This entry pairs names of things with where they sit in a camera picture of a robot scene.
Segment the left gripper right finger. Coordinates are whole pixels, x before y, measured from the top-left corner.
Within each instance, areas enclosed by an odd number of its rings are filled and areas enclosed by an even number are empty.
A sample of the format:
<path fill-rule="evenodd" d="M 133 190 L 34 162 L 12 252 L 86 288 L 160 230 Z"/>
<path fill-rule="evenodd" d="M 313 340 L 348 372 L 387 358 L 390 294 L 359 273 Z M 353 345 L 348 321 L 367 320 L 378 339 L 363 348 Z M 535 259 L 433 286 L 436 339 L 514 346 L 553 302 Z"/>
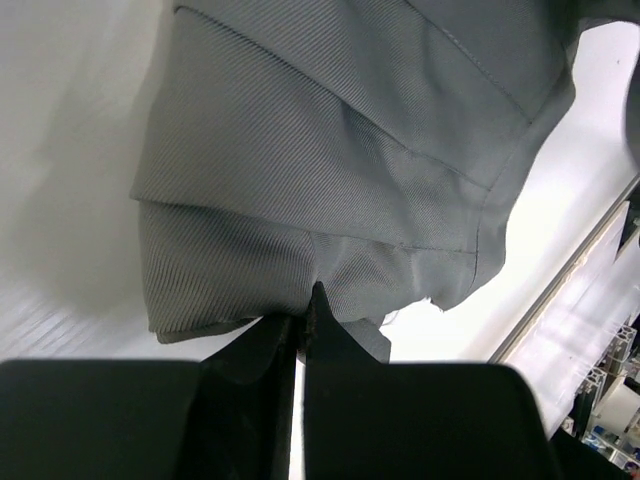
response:
<path fill-rule="evenodd" d="M 561 478 L 534 396 L 514 369 L 381 363 L 337 322 L 321 283 L 306 320 L 307 478 Z"/>

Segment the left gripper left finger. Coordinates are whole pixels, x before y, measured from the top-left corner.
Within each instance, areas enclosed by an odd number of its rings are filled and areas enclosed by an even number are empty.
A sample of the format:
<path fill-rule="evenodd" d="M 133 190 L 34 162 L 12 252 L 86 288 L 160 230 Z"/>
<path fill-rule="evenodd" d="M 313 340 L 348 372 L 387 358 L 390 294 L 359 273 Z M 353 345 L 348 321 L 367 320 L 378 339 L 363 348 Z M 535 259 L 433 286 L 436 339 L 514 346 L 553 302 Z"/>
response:
<path fill-rule="evenodd" d="M 273 316 L 200 361 L 10 360 L 5 479 L 284 479 L 296 333 Z"/>

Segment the grey pleated skirt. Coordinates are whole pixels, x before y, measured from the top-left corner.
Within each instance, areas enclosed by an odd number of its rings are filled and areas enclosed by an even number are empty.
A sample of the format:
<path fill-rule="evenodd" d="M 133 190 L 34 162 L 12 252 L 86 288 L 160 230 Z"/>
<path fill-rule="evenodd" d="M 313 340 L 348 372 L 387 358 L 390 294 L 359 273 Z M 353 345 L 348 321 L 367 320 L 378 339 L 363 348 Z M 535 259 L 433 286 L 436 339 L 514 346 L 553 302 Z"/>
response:
<path fill-rule="evenodd" d="M 132 188 L 163 343 L 334 317 L 387 360 L 384 316 L 497 275 L 574 99 L 581 34 L 635 1 L 178 1 Z"/>

